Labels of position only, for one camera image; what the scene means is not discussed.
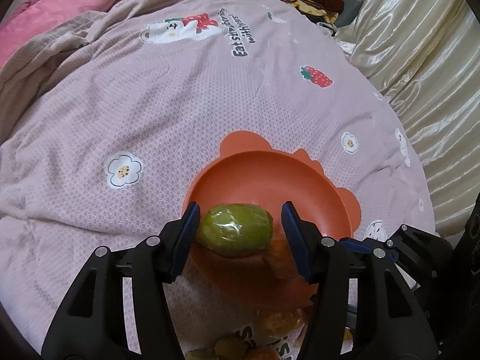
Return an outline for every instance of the metal screw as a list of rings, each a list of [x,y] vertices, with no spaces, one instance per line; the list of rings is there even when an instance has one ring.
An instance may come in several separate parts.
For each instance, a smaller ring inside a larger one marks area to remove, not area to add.
[[[153,235],[153,237],[147,238],[148,246],[156,246],[159,243],[160,243],[160,238],[158,238],[156,235]]]
[[[333,245],[335,245],[335,241],[333,238],[330,237],[323,237],[321,240],[321,243],[323,246],[326,246],[327,248],[331,248]]]
[[[105,246],[100,246],[95,249],[95,256],[103,257],[109,250]]]
[[[379,259],[382,259],[383,257],[385,257],[385,251],[383,249],[380,249],[379,247],[377,247],[376,249],[373,249],[373,254]]]

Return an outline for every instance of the orange bowl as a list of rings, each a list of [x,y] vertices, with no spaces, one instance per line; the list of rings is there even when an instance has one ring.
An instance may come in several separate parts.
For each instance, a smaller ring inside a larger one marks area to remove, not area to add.
[[[272,149],[257,134],[237,131],[220,144],[220,157],[192,182],[183,210],[194,200],[205,214],[221,203],[258,204],[274,219],[274,239],[284,238],[280,221],[283,203],[291,200],[303,220],[335,239],[351,237],[361,220],[355,196],[336,188],[319,162],[299,149],[293,154]],[[279,279],[264,255],[219,256],[196,243],[190,256],[207,279],[230,298],[257,310],[291,310],[311,305],[317,286],[294,273]]]

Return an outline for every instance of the beige curtain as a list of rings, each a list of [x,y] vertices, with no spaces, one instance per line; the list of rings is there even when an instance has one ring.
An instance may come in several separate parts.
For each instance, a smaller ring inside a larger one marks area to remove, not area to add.
[[[337,41],[386,96],[422,161],[437,231],[480,191],[480,24],[465,0],[364,0]]]

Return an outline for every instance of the pink blanket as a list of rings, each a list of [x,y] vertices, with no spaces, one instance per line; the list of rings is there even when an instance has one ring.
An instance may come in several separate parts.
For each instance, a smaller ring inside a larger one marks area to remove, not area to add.
[[[116,0],[30,0],[0,27],[0,67],[27,40],[88,11],[106,11]]]

